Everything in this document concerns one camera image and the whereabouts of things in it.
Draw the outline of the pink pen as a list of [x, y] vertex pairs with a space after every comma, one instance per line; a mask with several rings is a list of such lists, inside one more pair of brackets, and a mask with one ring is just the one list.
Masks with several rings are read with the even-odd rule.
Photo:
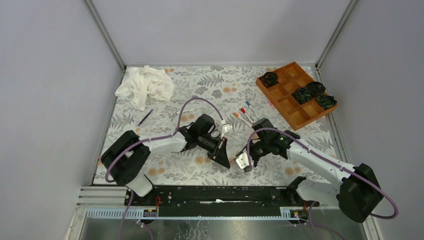
[[237, 162], [237, 163], [246, 163], [248, 162], [248, 155], [246, 151], [240, 151], [238, 152], [235, 157], [232, 160], [233, 162]]

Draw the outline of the white pen red tip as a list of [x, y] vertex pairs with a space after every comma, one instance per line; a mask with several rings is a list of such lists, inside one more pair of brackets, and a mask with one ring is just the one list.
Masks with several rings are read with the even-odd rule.
[[251, 124], [253, 124], [254, 123], [254, 121], [253, 121], [253, 119], [247, 114], [247, 112], [246, 112], [246, 110], [242, 107], [241, 109], [241, 112], [245, 115], [245, 117], [249, 120], [249, 122], [251, 123]]
[[247, 120], [245, 120], [242, 116], [240, 116], [237, 112], [233, 112], [233, 115], [239, 119], [240, 121], [242, 121], [245, 125], [247, 125], [249, 128], [252, 127], [252, 124], [250, 122], [248, 122]]

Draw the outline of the white pen blue tip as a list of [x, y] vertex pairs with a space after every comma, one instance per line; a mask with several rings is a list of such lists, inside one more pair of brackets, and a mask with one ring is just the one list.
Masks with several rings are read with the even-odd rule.
[[255, 111], [255, 109], [253, 108], [253, 106], [251, 105], [251, 103], [249, 101], [245, 102], [248, 106], [248, 108], [252, 111], [253, 115], [257, 118], [260, 119], [259, 115], [257, 114], [257, 112]]

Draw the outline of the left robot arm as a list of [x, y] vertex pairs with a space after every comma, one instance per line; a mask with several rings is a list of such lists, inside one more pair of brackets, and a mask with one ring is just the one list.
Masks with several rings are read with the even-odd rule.
[[111, 180], [118, 186], [125, 186], [144, 206], [155, 200], [153, 184], [141, 173], [149, 158], [168, 153], [185, 152], [196, 147], [206, 150], [207, 157], [225, 168], [230, 168], [227, 155], [227, 139], [213, 136], [215, 121], [202, 114], [189, 125], [179, 127], [173, 136], [160, 136], [145, 141], [128, 130], [116, 140], [100, 157]]

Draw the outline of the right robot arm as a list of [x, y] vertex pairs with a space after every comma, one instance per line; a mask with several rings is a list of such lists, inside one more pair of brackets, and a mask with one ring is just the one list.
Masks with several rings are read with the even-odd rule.
[[289, 130], [276, 129], [267, 118], [256, 121], [252, 128], [259, 141], [248, 140], [248, 166], [256, 167], [268, 154], [280, 156], [309, 168], [327, 182], [297, 177], [287, 191], [287, 201], [299, 206], [316, 201], [339, 208], [349, 219], [363, 223], [384, 198], [374, 171], [366, 164], [354, 166], [331, 157]]

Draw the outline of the black pen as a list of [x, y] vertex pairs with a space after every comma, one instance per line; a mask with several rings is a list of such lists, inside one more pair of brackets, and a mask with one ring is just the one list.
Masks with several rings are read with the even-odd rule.
[[137, 124], [138, 127], [140, 127], [145, 121], [146, 119], [152, 114], [153, 109], [151, 109], [142, 119], [141, 121]]

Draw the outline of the floral patterned mat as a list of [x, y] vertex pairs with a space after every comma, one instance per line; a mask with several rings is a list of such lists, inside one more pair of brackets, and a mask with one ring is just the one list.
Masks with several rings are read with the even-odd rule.
[[[252, 133], [251, 128], [233, 115], [244, 108], [250, 117], [254, 116], [246, 101], [279, 130], [290, 128], [256, 85], [257, 77], [272, 70], [270, 66], [166, 66], [164, 70], [175, 85], [172, 98], [168, 101], [149, 98], [146, 110], [140, 111], [131, 105], [132, 96], [118, 97], [104, 150], [126, 131], [133, 130], [143, 138], [164, 136], [174, 132], [177, 124], [185, 126], [207, 114], [216, 123], [225, 118], [233, 126], [226, 146], [228, 158], [233, 160]], [[181, 113], [193, 108], [196, 110]], [[152, 114], [137, 126], [151, 109]], [[228, 169], [207, 158], [206, 151], [199, 147], [155, 156], [143, 165], [142, 173], [156, 185], [286, 186], [298, 176], [324, 181], [300, 163], [273, 154], [261, 158], [252, 172], [246, 173], [234, 163]]]

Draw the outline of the orange compartment tray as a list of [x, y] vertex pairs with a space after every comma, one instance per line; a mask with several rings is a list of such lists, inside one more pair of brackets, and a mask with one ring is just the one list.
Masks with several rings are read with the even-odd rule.
[[293, 130], [333, 112], [338, 101], [296, 62], [267, 71], [256, 85]]

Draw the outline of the white crumpled cloth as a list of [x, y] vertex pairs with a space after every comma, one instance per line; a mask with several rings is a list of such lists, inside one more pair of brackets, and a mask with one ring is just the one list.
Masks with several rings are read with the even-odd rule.
[[136, 110], [144, 111], [148, 98], [169, 101], [174, 91], [175, 84], [165, 70], [144, 66], [127, 68], [114, 95], [132, 96], [131, 105]]

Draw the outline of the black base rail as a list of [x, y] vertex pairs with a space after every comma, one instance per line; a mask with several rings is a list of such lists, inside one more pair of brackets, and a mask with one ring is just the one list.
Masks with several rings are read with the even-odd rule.
[[159, 217], [278, 217], [281, 208], [306, 205], [284, 186], [158, 185], [145, 196], [130, 195], [125, 206], [153, 207]]

